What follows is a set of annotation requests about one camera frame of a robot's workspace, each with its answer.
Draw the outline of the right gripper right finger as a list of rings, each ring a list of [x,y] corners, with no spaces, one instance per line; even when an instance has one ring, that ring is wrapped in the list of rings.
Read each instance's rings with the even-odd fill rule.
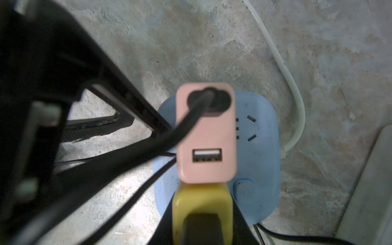
[[[233,244],[259,245],[258,240],[251,232],[237,204],[233,203]]]

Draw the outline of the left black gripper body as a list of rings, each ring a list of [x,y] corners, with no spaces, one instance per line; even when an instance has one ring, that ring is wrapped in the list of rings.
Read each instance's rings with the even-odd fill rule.
[[[1,1],[1,230],[47,232],[136,166],[149,139],[54,175],[61,143],[144,123],[171,129],[105,52],[60,5]]]

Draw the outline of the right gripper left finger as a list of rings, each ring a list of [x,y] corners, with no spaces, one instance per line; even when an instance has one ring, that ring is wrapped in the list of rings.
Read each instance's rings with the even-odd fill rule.
[[[173,245],[172,206],[172,202],[169,202],[157,229],[147,245]]]

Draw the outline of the yellow charger adapter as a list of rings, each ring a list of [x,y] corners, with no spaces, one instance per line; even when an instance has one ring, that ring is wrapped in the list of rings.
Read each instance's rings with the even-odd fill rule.
[[[180,243],[185,219],[191,214],[216,214],[223,244],[233,244],[233,200],[226,183],[186,184],[181,182],[172,201],[173,243]]]

